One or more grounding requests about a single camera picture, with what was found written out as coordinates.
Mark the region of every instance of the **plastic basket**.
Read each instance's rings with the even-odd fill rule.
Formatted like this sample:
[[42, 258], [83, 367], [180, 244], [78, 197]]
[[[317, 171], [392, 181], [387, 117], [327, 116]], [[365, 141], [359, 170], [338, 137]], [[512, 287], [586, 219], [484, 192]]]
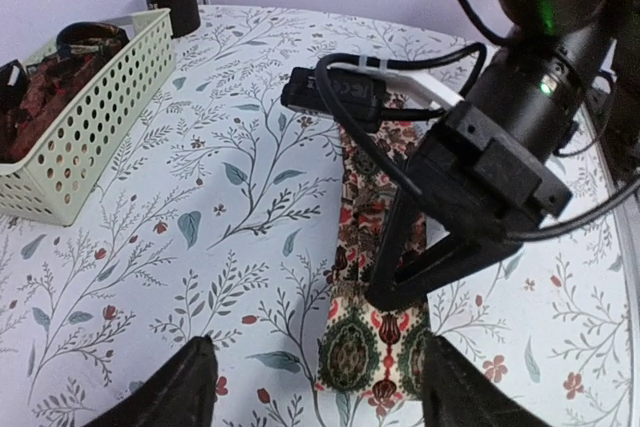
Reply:
[[[132, 25], [135, 35], [24, 159], [0, 164], [0, 214], [71, 225], [127, 132], [175, 69], [169, 9], [106, 22]], [[25, 64], [55, 50], [54, 39]]]

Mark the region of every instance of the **patterned cloth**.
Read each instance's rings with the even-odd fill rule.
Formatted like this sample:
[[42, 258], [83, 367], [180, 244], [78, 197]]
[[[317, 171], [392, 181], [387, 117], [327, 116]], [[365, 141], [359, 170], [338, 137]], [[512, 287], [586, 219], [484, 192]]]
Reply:
[[[393, 95], [389, 107], [402, 108], [405, 101]], [[396, 162], [406, 159], [418, 140], [410, 122], [385, 123], [375, 135], [377, 145]], [[341, 141], [340, 230], [316, 388], [363, 394], [369, 404], [384, 411], [400, 400], [420, 396], [428, 307], [425, 298], [406, 310], [380, 312], [364, 299], [396, 187], [344, 131]], [[426, 218], [420, 216], [401, 262], [425, 249]]]

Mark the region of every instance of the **white tablecloth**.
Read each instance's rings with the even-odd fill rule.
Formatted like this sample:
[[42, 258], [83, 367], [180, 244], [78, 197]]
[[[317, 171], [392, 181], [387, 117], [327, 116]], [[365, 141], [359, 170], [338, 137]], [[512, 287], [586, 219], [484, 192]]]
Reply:
[[[465, 42], [281, 9], [203, 7], [202, 20], [73, 226], [1, 219], [0, 424], [82, 425], [209, 334], [216, 426], [421, 425], [419, 403], [380, 415], [313, 389], [340, 144], [332, 122], [303, 121], [279, 96], [293, 67], [330, 52], [415, 59]], [[458, 87], [471, 62], [434, 72]], [[573, 146], [585, 142], [583, 129]], [[576, 193], [567, 215], [606, 197], [595, 151], [551, 167]], [[433, 293], [433, 330], [552, 425], [627, 426], [623, 264], [604, 217]]]

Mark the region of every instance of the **table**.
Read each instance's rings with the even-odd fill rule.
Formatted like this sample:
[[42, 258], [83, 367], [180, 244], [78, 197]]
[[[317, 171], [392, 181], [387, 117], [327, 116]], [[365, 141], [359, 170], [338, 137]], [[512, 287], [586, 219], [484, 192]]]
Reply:
[[[201, 15], [77, 222], [0, 220], [2, 425], [82, 425], [203, 334], [221, 366], [216, 426], [422, 425], [416, 402], [313, 390], [340, 144], [331, 121], [293, 115], [279, 95], [293, 67], [330, 52], [416, 59], [465, 41], [296, 10]], [[471, 62], [433, 73], [457, 88]], [[567, 215], [606, 197], [600, 165], [596, 151], [552, 159], [576, 192]], [[433, 330], [552, 425], [630, 425], [635, 264], [619, 225], [607, 216], [434, 292]], [[313, 303], [297, 290], [309, 282]]]

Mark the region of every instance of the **table surface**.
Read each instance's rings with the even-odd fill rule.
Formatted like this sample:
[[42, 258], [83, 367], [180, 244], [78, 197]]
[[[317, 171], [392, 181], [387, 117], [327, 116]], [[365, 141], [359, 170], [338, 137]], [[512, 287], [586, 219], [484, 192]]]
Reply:
[[[416, 59], [464, 40], [295, 10], [201, 15], [76, 223], [0, 219], [2, 425], [82, 425], [203, 334], [222, 376], [216, 426], [422, 425], [417, 402], [380, 415], [355, 396], [313, 390], [340, 144], [331, 121], [293, 115], [279, 95], [293, 67], [330, 52]], [[470, 67], [433, 72], [457, 88]], [[573, 145], [587, 139], [583, 128]], [[566, 215], [607, 196], [595, 150], [550, 166], [576, 193]], [[431, 324], [550, 424], [627, 426], [624, 264], [607, 216], [434, 292]], [[314, 303], [298, 294], [309, 282]], [[295, 308], [287, 325], [280, 296]]]

